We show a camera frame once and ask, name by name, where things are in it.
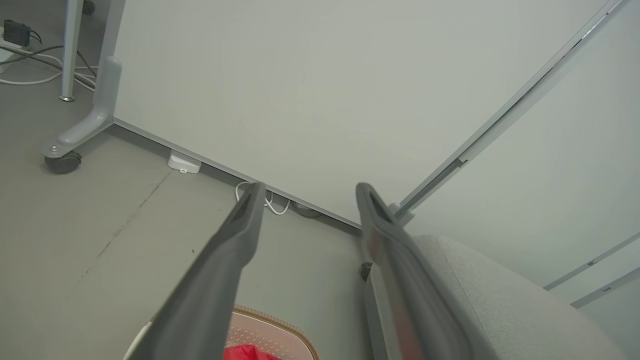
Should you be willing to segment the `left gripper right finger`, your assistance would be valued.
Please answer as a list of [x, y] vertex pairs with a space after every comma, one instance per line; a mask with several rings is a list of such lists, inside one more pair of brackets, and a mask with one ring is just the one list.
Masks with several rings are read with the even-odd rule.
[[375, 360], [493, 360], [482, 328], [374, 187], [356, 185], [368, 262], [365, 310]]

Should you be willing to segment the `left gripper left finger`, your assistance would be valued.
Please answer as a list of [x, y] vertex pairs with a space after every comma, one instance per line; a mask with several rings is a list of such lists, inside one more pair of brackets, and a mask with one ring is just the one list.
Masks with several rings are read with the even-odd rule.
[[242, 270], [258, 248], [266, 187], [252, 184], [208, 240], [130, 354], [131, 360], [221, 360]]

